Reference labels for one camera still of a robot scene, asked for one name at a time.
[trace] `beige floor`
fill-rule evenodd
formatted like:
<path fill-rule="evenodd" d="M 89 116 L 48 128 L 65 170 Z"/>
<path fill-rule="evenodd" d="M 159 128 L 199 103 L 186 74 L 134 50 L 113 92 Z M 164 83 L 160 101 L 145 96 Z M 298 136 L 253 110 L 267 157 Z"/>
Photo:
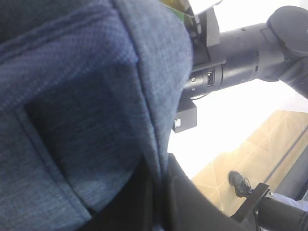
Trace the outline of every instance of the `beige floor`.
<path fill-rule="evenodd" d="M 273 171 L 308 125 L 308 114 L 276 111 L 234 152 L 222 153 L 201 170 L 193 182 L 197 188 L 227 216 L 231 216 L 244 199 L 235 196 L 228 183 L 231 170 L 240 172 L 256 187 Z M 308 145 L 308 132 L 291 149 L 267 182 L 274 191 Z"/>

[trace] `shoe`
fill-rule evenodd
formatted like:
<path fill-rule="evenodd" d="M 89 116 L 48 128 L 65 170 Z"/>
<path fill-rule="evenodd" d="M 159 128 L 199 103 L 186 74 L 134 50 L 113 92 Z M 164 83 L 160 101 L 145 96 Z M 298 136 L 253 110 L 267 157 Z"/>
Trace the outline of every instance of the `shoe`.
<path fill-rule="evenodd" d="M 249 197 L 252 193 L 250 182 L 247 178 L 243 178 L 241 174 L 236 171 L 229 173 L 229 183 L 234 186 L 235 194 L 238 197 Z"/>

